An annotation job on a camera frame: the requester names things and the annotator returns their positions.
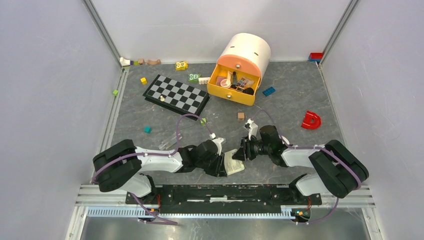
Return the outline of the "white paper sachet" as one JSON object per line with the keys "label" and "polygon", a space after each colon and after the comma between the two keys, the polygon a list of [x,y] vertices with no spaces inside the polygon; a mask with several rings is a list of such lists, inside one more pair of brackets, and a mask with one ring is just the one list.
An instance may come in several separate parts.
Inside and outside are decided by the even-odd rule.
{"label": "white paper sachet", "polygon": [[224,169],[227,176],[239,173],[245,169],[244,162],[241,160],[233,159],[233,155],[237,149],[232,149],[224,153]]}

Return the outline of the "black mascara tube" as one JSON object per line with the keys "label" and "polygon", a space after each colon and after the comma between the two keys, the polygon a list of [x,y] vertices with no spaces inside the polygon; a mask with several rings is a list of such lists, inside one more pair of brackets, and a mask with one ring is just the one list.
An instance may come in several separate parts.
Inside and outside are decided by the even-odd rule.
{"label": "black mascara tube", "polygon": [[232,72],[232,85],[238,85],[237,73],[235,71]]}

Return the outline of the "small round blush pot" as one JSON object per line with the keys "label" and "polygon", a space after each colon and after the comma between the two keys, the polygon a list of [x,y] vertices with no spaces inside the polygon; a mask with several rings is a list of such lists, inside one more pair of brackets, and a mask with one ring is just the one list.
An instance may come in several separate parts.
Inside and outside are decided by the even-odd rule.
{"label": "small round blush pot", "polygon": [[226,88],[226,89],[228,89],[228,88],[230,88],[230,87],[231,87],[231,85],[232,85],[231,81],[230,81],[229,79],[227,79],[227,78],[225,78],[225,79],[221,80],[221,82],[220,82],[220,86],[221,86],[222,88]]}

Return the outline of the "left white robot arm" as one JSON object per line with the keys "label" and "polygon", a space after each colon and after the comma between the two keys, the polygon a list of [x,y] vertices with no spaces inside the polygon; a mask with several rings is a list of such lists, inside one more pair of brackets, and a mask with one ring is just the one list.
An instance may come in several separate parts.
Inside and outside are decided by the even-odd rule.
{"label": "left white robot arm", "polygon": [[199,168],[210,176],[226,177],[226,164],[234,153],[222,151],[224,141],[215,138],[175,150],[150,150],[125,139],[93,158],[92,181],[98,184],[101,192],[124,190],[135,194],[145,204],[151,204],[157,198],[157,190],[145,172],[189,173]]}

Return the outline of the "colourful eyeshadow palette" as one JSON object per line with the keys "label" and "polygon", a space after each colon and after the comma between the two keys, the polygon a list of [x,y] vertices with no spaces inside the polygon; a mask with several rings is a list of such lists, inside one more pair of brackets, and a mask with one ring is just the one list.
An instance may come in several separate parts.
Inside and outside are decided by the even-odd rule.
{"label": "colourful eyeshadow palette", "polygon": [[251,79],[241,77],[237,82],[237,86],[242,89],[250,88],[255,82]]}

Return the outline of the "pink blush palette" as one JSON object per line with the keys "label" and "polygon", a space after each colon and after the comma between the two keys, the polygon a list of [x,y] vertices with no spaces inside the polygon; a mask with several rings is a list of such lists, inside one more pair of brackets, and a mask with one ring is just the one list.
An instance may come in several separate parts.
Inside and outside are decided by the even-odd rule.
{"label": "pink blush palette", "polygon": [[216,78],[216,82],[215,82],[215,84],[217,85],[217,86],[221,86],[221,82],[223,81],[223,80],[226,80],[227,78],[226,77],[224,77],[224,76],[218,76],[217,78]]}

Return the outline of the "cream round drawer cabinet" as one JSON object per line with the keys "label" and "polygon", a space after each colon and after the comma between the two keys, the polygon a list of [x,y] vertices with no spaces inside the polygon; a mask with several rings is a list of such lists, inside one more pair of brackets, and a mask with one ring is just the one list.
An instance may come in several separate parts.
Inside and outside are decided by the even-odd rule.
{"label": "cream round drawer cabinet", "polygon": [[257,35],[238,33],[231,38],[219,57],[223,55],[237,55],[254,62],[261,70],[263,78],[271,60],[271,48]]}

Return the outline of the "orange top drawer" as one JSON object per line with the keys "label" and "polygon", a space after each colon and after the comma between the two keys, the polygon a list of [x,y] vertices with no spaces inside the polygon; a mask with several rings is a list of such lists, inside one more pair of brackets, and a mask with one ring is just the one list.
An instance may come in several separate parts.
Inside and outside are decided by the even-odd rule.
{"label": "orange top drawer", "polygon": [[217,64],[241,71],[242,73],[262,77],[260,68],[254,62],[238,55],[226,54],[220,56],[217,60]]}

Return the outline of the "black round cap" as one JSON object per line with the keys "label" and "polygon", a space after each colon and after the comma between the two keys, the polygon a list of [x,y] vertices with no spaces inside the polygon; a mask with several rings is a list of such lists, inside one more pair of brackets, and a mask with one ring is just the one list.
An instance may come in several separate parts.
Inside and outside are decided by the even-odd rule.
{"label": "black round cap", "polygon": [[242,91],[244,94],[253,96],[255,94],[255,90],[251,87],[247,87]]}

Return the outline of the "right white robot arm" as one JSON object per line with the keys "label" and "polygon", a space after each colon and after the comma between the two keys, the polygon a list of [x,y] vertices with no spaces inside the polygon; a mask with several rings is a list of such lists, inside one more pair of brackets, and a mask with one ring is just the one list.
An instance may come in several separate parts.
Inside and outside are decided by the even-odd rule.
{"label": "right white robot arm", "polygon": [[283,140],[274,125],[261,127],[259,134],[260,138],[252,134],[243,137],[233,159],[246,161],[268,156],[280,167],[313,168],[315,174],[301,175],[291,183],[288,196],[295,204],[320,193],[343,199],[369,178],[368,169],[336,139],[321,145],[292,145]]}

